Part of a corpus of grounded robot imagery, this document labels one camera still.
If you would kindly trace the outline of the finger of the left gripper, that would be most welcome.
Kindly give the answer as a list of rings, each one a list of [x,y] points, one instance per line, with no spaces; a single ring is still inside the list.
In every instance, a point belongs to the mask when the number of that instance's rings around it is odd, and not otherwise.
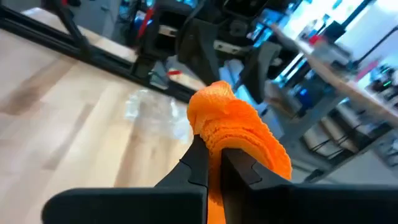
[[[220,79],[218,58],[214,48],[218,28],[199,19],[191,20],[178,35],[177,58],[204,84]]]
[[[272,61],[278,57],[282,47],[272,42],[264,42],[255,48],[240,73],[240,81],[253,100],[259,104],[264,101],[264,87]]]

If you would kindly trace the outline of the wooden top workbench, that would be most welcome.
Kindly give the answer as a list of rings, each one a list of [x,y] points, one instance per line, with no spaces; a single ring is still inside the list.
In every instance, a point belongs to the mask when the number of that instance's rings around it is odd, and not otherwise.
[[[361,106],[369,109],[375,116],[383,121],[387,121],[395,128],[398,128],[398,110],[394,109],[393,106],[382,102],[380,98],[376,96],[375,93],[370,93],[366,90],[362,90],[359,86],[352,80],[347,80],[338,76],[330,66],[321,62],[319,59],[312,55],[310,47],[300,40],[292,40],[287,37],[276,24],[271,25],[271,29],[284,40],[289,40],[293,42],[299,51],[303,53],[306,57],[307,62],[310,64],[311,68],[327,83],[337,89],[339,92],[345,96],[356,100]]]

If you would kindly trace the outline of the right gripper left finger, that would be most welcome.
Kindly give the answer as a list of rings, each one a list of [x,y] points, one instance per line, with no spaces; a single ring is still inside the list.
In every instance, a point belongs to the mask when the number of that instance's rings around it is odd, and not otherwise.
[[[54,195],[43,224],[206,224],[208,149],[196,135],[154,187],[80,188]]]

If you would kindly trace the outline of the black aluminium rig frame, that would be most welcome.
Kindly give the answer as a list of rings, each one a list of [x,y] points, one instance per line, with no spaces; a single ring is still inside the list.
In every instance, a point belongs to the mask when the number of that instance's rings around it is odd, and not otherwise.
[[[155,59],[144,56],[138,57],[135,62],[129,62],[94,46],[80,32],[62,0],[49,1],[55,15],[68,31],[67,33],[9,9],[2,3],[2,0],[0,0],[0,29],[105,70],[130,82],[172,96],[184,103],[188,103],[196,92],[194,89],[172,80],[167,82],[165,88],[152,85],[149,72],[152,70],[151,66],[156,62]]]

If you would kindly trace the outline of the orange elastic bandage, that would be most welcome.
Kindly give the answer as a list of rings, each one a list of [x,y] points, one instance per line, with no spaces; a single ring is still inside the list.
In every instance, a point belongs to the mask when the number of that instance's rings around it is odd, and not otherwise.
[[[209,150],[207,224],[226,224],[221,195],[221,151],[242,149],[266,168],[290,180],[292,165],[285,148],[249,103],[237,98],[229,83],[218,81],[198,90],[187,106],[193,134]]]

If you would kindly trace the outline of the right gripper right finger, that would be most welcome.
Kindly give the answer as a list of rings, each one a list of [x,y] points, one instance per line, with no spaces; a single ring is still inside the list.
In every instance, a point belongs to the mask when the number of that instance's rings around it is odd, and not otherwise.
[[[398,224],[398,187],[294,184],[241,149],[223,149],[227,224]]]

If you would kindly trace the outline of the clear plastic bag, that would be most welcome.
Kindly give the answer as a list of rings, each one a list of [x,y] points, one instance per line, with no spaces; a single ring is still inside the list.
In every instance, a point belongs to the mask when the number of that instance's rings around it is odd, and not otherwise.
[[[136,90],[126,100],[124,118],[142,131],[189,142],[187,104],[152,90]]]

